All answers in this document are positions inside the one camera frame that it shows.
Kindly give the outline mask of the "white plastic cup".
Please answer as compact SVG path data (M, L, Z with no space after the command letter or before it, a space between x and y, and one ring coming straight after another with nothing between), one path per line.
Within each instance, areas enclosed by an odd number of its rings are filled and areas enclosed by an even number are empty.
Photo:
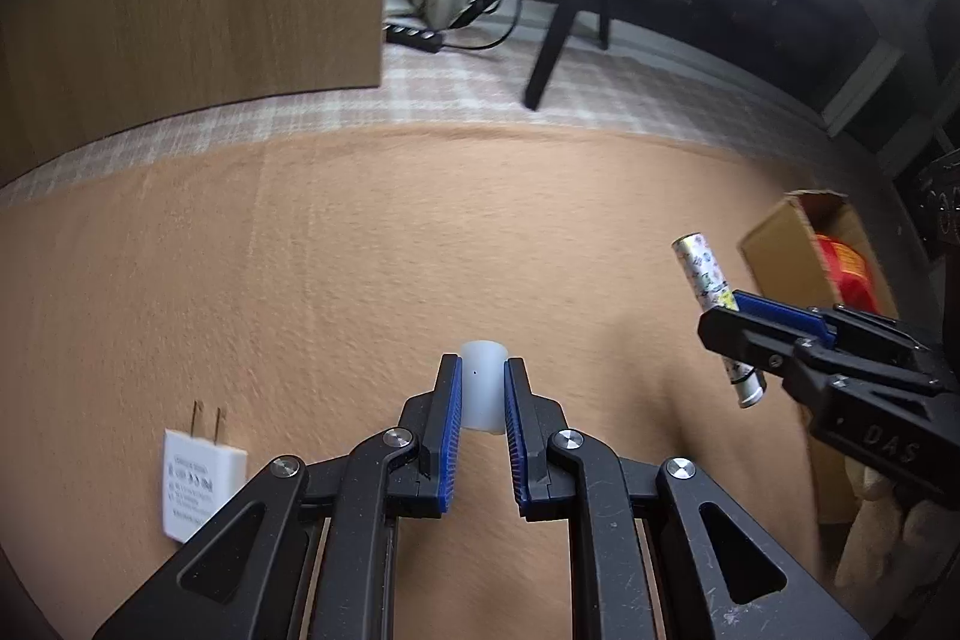
M462 364L462 427L491 435L505 433L505 370L508 349L486 339L464 342Z

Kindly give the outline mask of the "white power adapter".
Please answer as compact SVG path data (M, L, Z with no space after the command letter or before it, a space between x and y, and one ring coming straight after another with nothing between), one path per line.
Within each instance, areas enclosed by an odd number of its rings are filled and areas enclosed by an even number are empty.
M166 429L161 470L163 533L184 544L247 479L247 452L220 442L226 413L215 411L212 437L200 433L203 403L195 399L187 431Z

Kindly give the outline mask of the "patterned white tube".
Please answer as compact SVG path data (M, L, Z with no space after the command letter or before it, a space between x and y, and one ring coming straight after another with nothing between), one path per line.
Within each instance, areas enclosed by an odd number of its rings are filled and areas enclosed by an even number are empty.
M713 307L737 310L734 291L703 234L679 237L672 242L672 250L703 312ZM740 408L750 408L765 396L765 378L755 367L729 357L722 359L722 364L736 392Z

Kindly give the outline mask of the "black power strip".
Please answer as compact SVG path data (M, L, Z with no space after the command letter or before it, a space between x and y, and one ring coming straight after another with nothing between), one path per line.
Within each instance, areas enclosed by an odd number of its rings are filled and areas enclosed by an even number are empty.
M386 23L384 39L387 44L409 47L418 52L438 53L444 47L444 34L441 31L400 23Z

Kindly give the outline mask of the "cardboard box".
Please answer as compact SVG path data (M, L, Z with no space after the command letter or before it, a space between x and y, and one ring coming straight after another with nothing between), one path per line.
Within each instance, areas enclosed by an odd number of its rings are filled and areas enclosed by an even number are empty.
M830 190L789 191L765 220L747 230L739 250L754 278L755 291L766 299L794 307L832 308L841 304L827 275L817 234L851 245L866 259L880 314L898 314L884 269L878 263L866 227L848 197ZM844 456L807 434L804 409L771 388L776 414L788 422L809 461L815 513L820 523L848 523L857 510Z

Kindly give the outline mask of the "red snack bag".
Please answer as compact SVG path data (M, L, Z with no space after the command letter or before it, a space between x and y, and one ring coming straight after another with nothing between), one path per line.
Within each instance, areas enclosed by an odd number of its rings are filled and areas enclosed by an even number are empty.
M880 314L871 270L861 253L823 234L817 234L817 242L827 263L828 278L835 285L841 303L869 314Z

